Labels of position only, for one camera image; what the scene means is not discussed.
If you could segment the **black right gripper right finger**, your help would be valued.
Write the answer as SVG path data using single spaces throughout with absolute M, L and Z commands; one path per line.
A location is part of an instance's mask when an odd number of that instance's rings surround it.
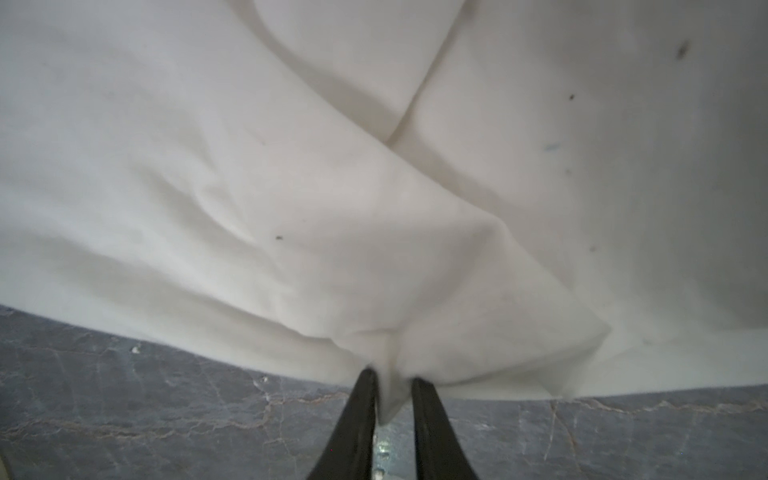
M 478 480 L 449 421 L 436 387 L 423 379 L 411 384 L 415 463 L 418 480 Z

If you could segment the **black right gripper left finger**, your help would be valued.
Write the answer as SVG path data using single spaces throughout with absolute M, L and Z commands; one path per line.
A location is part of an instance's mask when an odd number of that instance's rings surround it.
M 378 398 L 377 374 L 363 370 L 308 480 L 369 480 Z

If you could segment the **white t-shirt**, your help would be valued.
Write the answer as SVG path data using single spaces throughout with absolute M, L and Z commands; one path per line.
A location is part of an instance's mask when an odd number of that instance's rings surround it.
M 767 380 L 763 1 L 5 1 L 1 301 L 467 398 Z

